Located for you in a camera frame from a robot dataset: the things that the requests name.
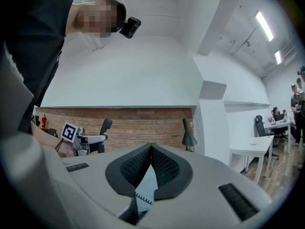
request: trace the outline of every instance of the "fire extinguisher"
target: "fire extinguisher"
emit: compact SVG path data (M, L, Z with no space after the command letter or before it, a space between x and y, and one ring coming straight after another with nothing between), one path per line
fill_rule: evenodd
M43 131L46 130L46 123L47 123L47 118L46 118L46 115L44 114L44 115L43 115L43 118L41 119L41 129L42 129Z

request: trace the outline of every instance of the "wooden floor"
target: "wooden floor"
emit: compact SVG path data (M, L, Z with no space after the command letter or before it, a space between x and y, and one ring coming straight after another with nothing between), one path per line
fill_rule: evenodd
M299 176L299 171L296 167L302 164L304 158L304 149L300 144L299 147L291 146L290 153L284 151L285 146L288 144L287 140L281 140L278 147L273 148L273 153L279 155L279 160L272 157L270 165L270 175L268 178L264 177L267 158L264 158L263 170L258 182L258 185L271 197L272 200L279 198L285 191L293 186L294 182ZM258 162L253 161L245 173L245 176L254 180Z

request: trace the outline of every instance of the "black shirt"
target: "black shirt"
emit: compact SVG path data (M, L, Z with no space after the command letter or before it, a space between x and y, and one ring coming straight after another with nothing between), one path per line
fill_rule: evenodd
M19 130L28 132L34 105L40 106L58 67L73 0L34 0L5 39L24 84L34 95Z

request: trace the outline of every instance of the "ceiling light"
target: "ceiling light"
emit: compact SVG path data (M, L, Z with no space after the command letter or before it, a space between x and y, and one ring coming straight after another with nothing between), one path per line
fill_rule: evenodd
M277 52L275 53L275 58L276 58L277 64L280 64L280 63L282 62L282 57L281 57L280 51L277 51Z
M269 28L269 25L267 24L265 18L263 17L261 12L258 12L256 15L256 19L258 20L258 22L261 24L263 30L265 31L269 41L271 42L271 40L273 39L273 35L272 32Z

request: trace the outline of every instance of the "woman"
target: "woman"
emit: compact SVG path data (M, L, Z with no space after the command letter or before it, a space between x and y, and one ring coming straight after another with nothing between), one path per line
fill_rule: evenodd
M298 146L301 139L301 130L303 130L303 136L305 136L305 126L303 124L303 116L300 113L300 93L297 90L297 86L292 84L291 90L293 91L293 96L291 97L291 110L294 112L295 117L295 126L296 126L296 134L295 134L295 145Z

